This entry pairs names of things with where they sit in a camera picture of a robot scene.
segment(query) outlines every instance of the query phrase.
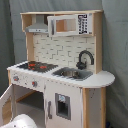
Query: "black faucet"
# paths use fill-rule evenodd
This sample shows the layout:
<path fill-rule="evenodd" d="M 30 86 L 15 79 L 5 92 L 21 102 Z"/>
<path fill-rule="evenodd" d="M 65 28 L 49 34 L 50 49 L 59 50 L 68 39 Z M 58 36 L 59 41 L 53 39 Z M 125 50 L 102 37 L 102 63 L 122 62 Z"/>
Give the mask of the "black faucet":
<path fill-rule="evenodd" d="M 82 69 L 85 69 L 86 66 L 87 66 L 87 65 L 86 65 L 86 62 L 85 62 L 85 64 L 81 62 L 81 57 L 82 57 L 82 55 L 83 55 L 84 53 L 86 53 L 86 54 L 89 55 L 89 57 L 90 57 L 90 59 L 91 59 L 91 65 L 94 65 L 94 58 L 93 58 L 92 54 L 91 54 L 89 51 L 84 50 L 84 51 L 82 51 L 82 52 L 79 54 L 79 62 L 76 64 L 76 66 L 78 67 L 78 69 L 81 69 L 81 70 L 82 70 Z"/>

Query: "cabinet door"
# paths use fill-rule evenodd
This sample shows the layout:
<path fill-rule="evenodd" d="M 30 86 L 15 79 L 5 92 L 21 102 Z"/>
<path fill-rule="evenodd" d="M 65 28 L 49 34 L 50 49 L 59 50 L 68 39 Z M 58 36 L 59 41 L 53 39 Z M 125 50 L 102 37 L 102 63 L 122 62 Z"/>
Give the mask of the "cabinet door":
<path fill-rule="evenodd" d="M 48 16 L 50 37 L 92 34 L 92 14 Z"/>
<path fill-rule="evenodd" d="M 13 87 L 13 85 L 10 85 L 4 92 L 4 94 L 0 97 L 0 126 L 5 124 L 3 120 L 3 107 L 6 104 L 6 102 L 11 102 L 12 119 L 15 117 Z"/>
<path fill-rule="evenodd" d="M 82 128 L 80 88 L 47 81 L 44 97 L 46 128 Z"/>

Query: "gray wall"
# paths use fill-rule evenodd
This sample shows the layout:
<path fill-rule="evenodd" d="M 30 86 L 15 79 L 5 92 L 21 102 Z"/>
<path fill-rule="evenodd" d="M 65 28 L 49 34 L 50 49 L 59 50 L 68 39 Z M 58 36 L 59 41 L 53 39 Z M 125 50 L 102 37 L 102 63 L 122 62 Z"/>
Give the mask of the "gray wall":
<path fill-rule="evenodd" d="M 9 2 L 0 0 L 0 95 L 9 86 L 6 68 L 13 65 L 14 61 Z"/>
<path fill-rule="evenodd" d="M 103 69 L 116 77 L 107 87 L 107 120 L 114 128 L 128 126 L 128 1 L 10 0 L 16 63 L 26 60 L 20 12 L 103 9 Z"/>

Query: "stovetop burner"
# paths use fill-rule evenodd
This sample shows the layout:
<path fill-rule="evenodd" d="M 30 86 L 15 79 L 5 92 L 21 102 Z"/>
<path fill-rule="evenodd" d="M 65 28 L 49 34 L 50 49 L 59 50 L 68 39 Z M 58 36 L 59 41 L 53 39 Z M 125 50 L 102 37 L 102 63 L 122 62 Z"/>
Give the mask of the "stovetop burner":
<path fill-rule="evenodd" d="M 55 67 L 58 67 L 58 65 L 30 61 L 28 63 L 22 64 L 22 65 L 17 66 L 17 67 L 23 68 L 23 69 L 28 69 L 28 70 L 33 70 L 36 72 L 47 72 L 47 71 L 49 71 Z"/>

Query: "control knob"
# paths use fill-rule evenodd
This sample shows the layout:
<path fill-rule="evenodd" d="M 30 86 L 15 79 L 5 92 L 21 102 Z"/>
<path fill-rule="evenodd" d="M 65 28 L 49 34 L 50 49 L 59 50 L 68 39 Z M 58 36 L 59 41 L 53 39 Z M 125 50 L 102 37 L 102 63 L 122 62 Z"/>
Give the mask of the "control knob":
<path fill-rule="evenodd" d="M 13 77 L 13 80 L 14 80 L 14 81 L 18 81 L 18 80 L 19 80 L 18 76 L 14 76 L 14 77 Z"/>
<path fill-rule="evenodd" d="M 32 85 L 33 85 L 33 87 L 37 87 L 37 82 L 36 81 L 33 81 L 32 82 Z"/>

